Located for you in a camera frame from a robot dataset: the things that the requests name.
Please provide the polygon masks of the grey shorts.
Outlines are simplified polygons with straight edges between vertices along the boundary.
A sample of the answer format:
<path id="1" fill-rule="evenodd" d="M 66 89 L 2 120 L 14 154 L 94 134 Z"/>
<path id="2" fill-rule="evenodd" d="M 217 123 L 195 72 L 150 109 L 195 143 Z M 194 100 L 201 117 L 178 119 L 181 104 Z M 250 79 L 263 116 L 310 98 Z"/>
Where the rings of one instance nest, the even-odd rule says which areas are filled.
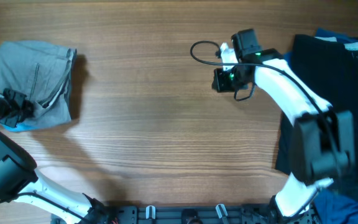
<path id="1" fill-rule="evenodd" d="M 71 121 L 71 71 L 76 55 L 75 48 L 39 40 L 1 44 L 0 91 L 19 91 L 34 104 L 34 117 L 22 123 L 45 129 Z"/>

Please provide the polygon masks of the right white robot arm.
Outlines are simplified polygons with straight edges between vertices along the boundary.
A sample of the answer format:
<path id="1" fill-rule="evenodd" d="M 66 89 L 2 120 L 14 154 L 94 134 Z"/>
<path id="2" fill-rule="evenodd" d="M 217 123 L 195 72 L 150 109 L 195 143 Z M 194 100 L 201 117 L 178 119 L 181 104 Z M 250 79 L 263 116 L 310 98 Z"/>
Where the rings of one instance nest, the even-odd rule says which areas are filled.
<path id="1" fill-rule="evenodd" d="M 292 126 L 283 189 L 273 196 L 276 212 L 285 219 L 309 209 L 323 189 L 347 174 L 355 164 L 353 115 L 336 112 L 291 70 L 275 50 L 252 52 L 240 59 L 222 44 L 217 51 L 214 88 L 237 92 L 248 84 L 265 91 Z"/>

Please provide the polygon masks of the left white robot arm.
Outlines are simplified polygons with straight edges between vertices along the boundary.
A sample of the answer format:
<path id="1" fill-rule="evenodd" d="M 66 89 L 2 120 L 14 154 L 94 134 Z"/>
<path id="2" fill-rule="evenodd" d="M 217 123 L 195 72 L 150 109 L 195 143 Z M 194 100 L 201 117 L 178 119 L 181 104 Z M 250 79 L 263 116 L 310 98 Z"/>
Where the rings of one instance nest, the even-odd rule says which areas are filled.
<path id="1" fill-rule="evenodd" d="M 8 90 L 0 95 L 0 120 L 16 124 L 21 117 L 24 95 Z M 0 204 L 18 202 L 41 208 L 65 223 L 111 223 L 103 203 L 73 192 L 49 179 L 33 157 L 0 132 Z"/>

